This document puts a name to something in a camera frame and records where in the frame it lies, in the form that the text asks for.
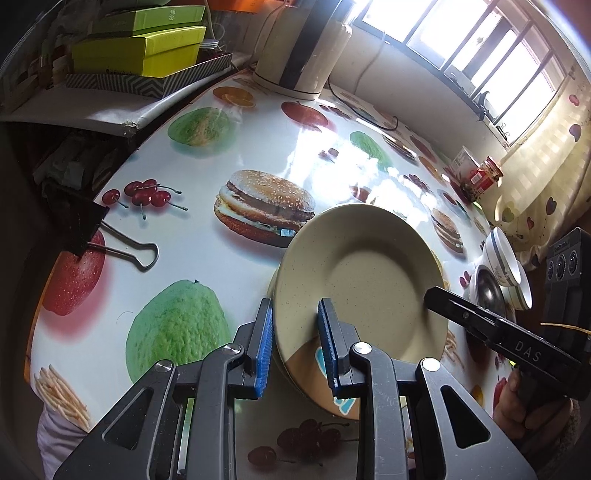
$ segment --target beige plate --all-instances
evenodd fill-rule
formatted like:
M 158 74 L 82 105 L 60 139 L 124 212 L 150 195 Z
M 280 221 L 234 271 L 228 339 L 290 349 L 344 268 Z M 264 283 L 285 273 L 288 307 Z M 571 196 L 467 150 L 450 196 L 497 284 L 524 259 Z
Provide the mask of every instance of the beige plate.
M 423 307 L 432 286 L 443 286 L 436 260 L 393 213 L 356 203 L 316 216 L 285 252 L 275 286 L 275 338 L 290 377 L 321 407 L 357 420 L 359 401 L 334 399 L 323 375 L 318 302 L 330 297 L 340 320 L 393 358 L 440 359 L 447 320 Z

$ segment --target blue gripper pad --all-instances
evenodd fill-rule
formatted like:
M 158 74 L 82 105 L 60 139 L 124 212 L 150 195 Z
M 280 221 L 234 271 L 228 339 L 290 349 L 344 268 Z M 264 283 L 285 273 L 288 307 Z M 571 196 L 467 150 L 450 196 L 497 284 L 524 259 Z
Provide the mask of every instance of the blue gripper pad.
M 271 351 L 273 348 L 273 309 L 269 307 L 265 324 L 262 329 L 261 344 L 256 354 L 256 373 L 255 373 L 255 394 L 257 398 L 262 397 L 262 393 L 267 387 L 269 378 L 269 367 L 271 365 Z
M 326 317 L 322 301 L 318 302 L 317 324 L 318 333 L 320 335 L 320 344 L 322 345 L 322 354 L 324 356 L 324 366 L 326 367 L 326 378 L 330 389 L 333 391 L 333 395 L 336 395 L 336 391 L 339 388 L 339 370 L 332 332 L 329 328 L 328 318 Z

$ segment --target finger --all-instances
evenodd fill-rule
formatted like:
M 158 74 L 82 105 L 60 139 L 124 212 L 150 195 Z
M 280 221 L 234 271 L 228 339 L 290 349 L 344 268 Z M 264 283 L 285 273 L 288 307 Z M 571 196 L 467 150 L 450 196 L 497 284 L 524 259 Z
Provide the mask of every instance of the finger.
M 572 414 L 572 408 L 573 403 L 570 399 L 564 401 L 560 411 L 555 414 L 548 424 L 545 425 L 541 431 L 535 435 L 535 439 L 532 440 L 532 444 L 527 446 L 527 451 L 523 451 L 522 453 L 526 455 L 528 452 L 539 451 L 556 441 L 564 426 L 569 421 L 569 418 Z M 549 415 L 553 415 L 555 412 L 556 410 L 553 410 Z
M 515 380 L 515 377 L 509 376 L 509 381 L 503 391 L 501 392 L 501 396 L 499 398 L 499 404 L 496 406 L 496 409 L 500 409 L 503 412 L 503 415 L 510 420 L 514 420 L 517 423 L 522 423 L 525 420 L 525 407 L 523 403 L 515 393 L 515 390 L 512 387 L 515 386 L 517 383 L 517 388 L 519 388 L 519 379 Z
M 558 411 L 561 411 L 565 407 L 568 407 L 570 410 L 570 406 L 570 399 L 561 398 L 549 402 L 540 408 L 536 408 L 527 416 L 527 419 L 525 420 L 525 428 L 528 430 L 537 430 L 550 418 L 551 415 L 556 415 Z
M 498 408 L 495 409 L 492 419 L 511 440 L 520 440 L 525 435 L 525 427 L 515 420 L 508 419 Z
M 519 390 L 519 385 L 521 384 L 521 373 L 518 369 L 514 369 L 509 374 L 509 378 L 507 379 L 507 385 L 509 385 L 509 389 L 512 392 L 517 393 Z

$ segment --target screw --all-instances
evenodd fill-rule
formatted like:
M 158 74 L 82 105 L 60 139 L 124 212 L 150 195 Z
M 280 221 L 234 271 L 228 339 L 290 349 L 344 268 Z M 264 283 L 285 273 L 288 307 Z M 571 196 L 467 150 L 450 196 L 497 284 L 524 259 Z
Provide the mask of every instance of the screw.
M 226 355 L 237 355 L 240 353 L 241 349 L 242 349 L 242 347 L 240 345 L 238 345 L 237 343 L 229 343 L 229 344 L 223 346 L 222 352 L 225 353 Z
M 365 342 L 357 342 L 353 345 L 353 350 L 355 350 L 360 355 L 367 355 L 371 352 L 371 345 Z
M 159 374 L 165 374 L 173 369 L 173 363 L 170 360 L 159 360 L 156 362 L 154 369 Z
M 439 360 L 436 360 L 434 358 L 423 359 L 423 368 L 425 370 L 428 370 L 430 372 L 436 372 L 437 370 L 439 370 L 439 367 L 441 367 L 441 363 L 439 363 Z

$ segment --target striped bowl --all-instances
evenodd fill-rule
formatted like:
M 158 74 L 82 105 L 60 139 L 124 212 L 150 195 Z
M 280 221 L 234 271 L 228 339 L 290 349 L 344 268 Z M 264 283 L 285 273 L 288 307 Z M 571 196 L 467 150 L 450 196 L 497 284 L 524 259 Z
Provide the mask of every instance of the striped bowl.
M 532 306 L 533 299 L 531 296 L 530 282 L 527 280 L 525 270 L 519 264 L 519 272 L 521 273 L 521 282 L 516 287 L 501 287 L 505 301 L 509 303 L 516 310 L 529 310 Z
M 482 257 L 476 262 L 476 265 L 480 263 L 492 270 L 502 287 L 519 285 L 521 281 L 520 264 L 503 230 L 497 226 L 486 238 Z

